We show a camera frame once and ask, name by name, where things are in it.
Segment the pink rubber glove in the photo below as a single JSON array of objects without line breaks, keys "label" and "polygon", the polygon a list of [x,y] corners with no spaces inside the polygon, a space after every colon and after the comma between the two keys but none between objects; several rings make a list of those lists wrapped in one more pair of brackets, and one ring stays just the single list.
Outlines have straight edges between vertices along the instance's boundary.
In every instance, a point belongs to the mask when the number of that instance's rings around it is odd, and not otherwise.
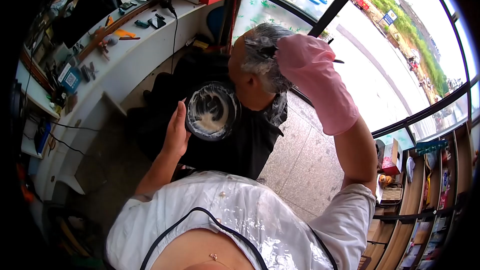
[{"label": "pink rubber glove", "polygon": [[326,135],[349,130],[359,111],[340,75],[333,69],[335,54],[324,41],[294,34],[277,41],[280,72],[313,103]]}]

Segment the box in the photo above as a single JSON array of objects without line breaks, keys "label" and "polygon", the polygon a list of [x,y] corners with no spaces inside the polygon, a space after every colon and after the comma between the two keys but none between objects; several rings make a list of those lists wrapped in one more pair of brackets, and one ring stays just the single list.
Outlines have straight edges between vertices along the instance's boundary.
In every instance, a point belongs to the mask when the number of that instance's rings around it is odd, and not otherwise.
[{"label": "box", "polygon": [[392,144],[385,145],[381,171],[388,176],[400,174],[402,172],[402,158],[402,148],[400,148],[399,142],[393,138]]},{"label": "box", "polygon": [[82,80],[80,73],[76,67],[72,67],[70,63],[66,63],[63,71],[58,75],[58,82],[65,87],[70,94],[74,94],[80,81]]}]

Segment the blue sign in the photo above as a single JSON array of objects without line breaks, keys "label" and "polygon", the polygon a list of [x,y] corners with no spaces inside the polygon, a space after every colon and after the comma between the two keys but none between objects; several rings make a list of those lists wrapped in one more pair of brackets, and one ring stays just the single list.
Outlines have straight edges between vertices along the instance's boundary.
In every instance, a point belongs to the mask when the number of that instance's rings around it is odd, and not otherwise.
[{"label": "blue sign", "polygon": [[387,22],[388,25],[391,25],[393,23],[393,21],[395,21],[397,19],[397,15],[392,10],[389,10],[383,16],[383,19],[385,20],[385,22]]}]

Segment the black barber cape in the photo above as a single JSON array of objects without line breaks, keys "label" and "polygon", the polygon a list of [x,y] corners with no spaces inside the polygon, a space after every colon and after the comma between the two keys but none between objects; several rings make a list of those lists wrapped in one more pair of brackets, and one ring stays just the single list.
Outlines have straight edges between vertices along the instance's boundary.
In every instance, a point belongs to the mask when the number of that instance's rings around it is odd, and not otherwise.
[{"label": "black barber cape", "polygon": [[[228,61],[223,54],[190,53],[183,56],[174,74],[160,73],[155,79],[148,106],[127,112],[127,134],[141,151],[154,160],[160,153],[168,123],[178,101],[207,81],[230,83]],[[282,132],[287,119],[287,94],[277,94],[263,111],[242,105],[241,121],[231,135],[220,141],[204,141],[191,135],[180,164],[198,170],[216,170],[257,179]]]},{"label": "black barber cape", "polygon": [[99,24],[122,4],[121,0],[78,0],[70,16],[57,19],[53,30],[67,47],[75,43],[92,27]]}]

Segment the red vehicle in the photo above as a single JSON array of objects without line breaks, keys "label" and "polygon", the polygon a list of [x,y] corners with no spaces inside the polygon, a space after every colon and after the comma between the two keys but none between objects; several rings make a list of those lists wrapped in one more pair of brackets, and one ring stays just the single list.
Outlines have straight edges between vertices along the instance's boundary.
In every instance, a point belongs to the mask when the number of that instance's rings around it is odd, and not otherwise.
[{"label": "red vehicle", "polygon": [[351,0],[354,5],[356,5],[360,10],[368,10],[370,6],[368,3],[365,2],[365,0]]}]

